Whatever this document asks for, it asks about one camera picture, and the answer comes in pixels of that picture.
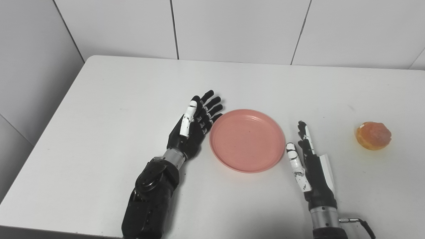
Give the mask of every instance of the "silver cylinder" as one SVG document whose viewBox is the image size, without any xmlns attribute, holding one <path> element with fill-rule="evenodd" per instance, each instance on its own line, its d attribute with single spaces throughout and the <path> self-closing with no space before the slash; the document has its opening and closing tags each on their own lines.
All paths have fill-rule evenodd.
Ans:
<svg viewBox="0 0 425 239">
<path fill-rule="evenodd" d="M 165 151 L 162 159 L 172 163 L 177 169 L 180 169 L 184 163 L 184 154 L 174 148 L 169 148 Z"/>
<path fill-rule="evenodd" d="M 333 207 L 317 207 L 310 210 L 313 221 L 313 229 L 317 228 L 340 228 L 338 212 Z"/>
<path fill-rule="evenodd" d="M 339 218 L 340 223 L 360 222 L 359 218 Z"/>
</svg>

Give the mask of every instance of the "cable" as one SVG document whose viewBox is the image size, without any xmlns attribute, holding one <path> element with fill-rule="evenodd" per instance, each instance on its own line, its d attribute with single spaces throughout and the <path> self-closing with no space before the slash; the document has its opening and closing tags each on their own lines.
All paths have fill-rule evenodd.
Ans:
<svg viewBox="0 0 425 239">
<path fill-rule="evenodd" d="M 373 233 L 372 228 L 369 226 L 369 224 L 360 218 L 359 218 L 359 222 L 360 222 L 360 225 L 362 225 L 365 228 L 365 230 L 368 232 L 369 236 L 372 239 L 376 239 L 375 234 Z"/>
<path fill-rule="evenodd" d="M 362 225 L 364 227 L 364 229 L 366 230 L 366 232 L 369 234 L 369 236 L 372 239 L 376 239 L 375 237 L 375 233 L 373 233 L 372 228 L 369 226 L 369 224 L 366 221 L 363 221 L 360 218 L 339 218 L 338 219 L 340 221 L 340 223 L 353 223 L 353 222 L 359 222 L 360 225 Z"/>
</svg>

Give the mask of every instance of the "prosthetic hand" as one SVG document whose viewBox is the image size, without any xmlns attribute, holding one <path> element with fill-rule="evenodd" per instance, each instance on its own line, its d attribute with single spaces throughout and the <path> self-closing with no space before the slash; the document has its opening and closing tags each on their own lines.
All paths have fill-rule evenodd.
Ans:
<svg viewBox="0 0 425 239">
<path fill-rule="evenodd" d="M 298 122 L 298 132 L 301 140 L 298 142 L 303 150 L 304 166 L 298 156 L 295 144 L 286 145 L 289 160 L 294 171 L 295 179 L 309 203 L 309 211 L 313 221 L 314 239 L 348 239 L 341 228 L 341 223 L 360 222 L 371 238 L 374 233 L 367 222 L 358 219 L 338 218 L 337 201 L 333 175 L 327 155 L 317 156 L 307 125 Z"/>
<path fill-rule="evenodd" d="M 220 97 L 212 90 L 200 98 L 194 96 L 186 113 L 168 137 L 167 150 L 162 157 L 154 157 L 136 180 L 122 221 L 124 238 L 159 239 L 164 233 L 171 197 L 179 184 L 183 163 L 200 150 L 205 134 L 221 116 Z"/>
</svg>

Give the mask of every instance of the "orange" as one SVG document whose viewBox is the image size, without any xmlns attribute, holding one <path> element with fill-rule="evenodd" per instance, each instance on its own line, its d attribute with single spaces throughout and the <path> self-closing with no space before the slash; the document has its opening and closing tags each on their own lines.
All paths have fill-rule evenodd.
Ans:
<svg viewBox="0 0 425 239">
<path fill-rule="evenodd" d="M 356 132 L 360 145 L 369 150 L 385 148 L 391 141 L 391 132 L 382 123 L 364 122 Z"/>
</svg>

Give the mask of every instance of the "white tile wall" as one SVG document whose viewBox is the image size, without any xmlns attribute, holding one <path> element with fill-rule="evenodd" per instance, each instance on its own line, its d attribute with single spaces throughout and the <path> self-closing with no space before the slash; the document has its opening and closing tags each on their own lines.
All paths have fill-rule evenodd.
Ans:
<svg viewBox="0 0 425 239">
<path fill-rule="evenodd" d="M 0 202 L 25 163 L 33 146 L 0 116 Z"/>
<path fill-rule="evenodd" d="M 55 0 L 84 59 L 177 59 L 169 0 Z"/>
<path fill-rule="evenodd" d="M 174 0 L 180 59 L 290 64 L 309 0 Z"/>
<path fill-rule="evenodd" d="M 52 0 L 0 1 L 0 114 L 35 144 L 83 65 Z"/>
<path fill-rule="evenodd" d="M 410 66 L 411 70 L 424 70 L 425 71 L 425 49 L 422 51 L 422 53 L 418 56 L 418 58 L 413 62 L 413 64 Z"/>
<path fill-rule="evenodd" d="M 424 12 L 423 0 L 313 0 L 293 64 L 408 69 Z"/>
</svg>

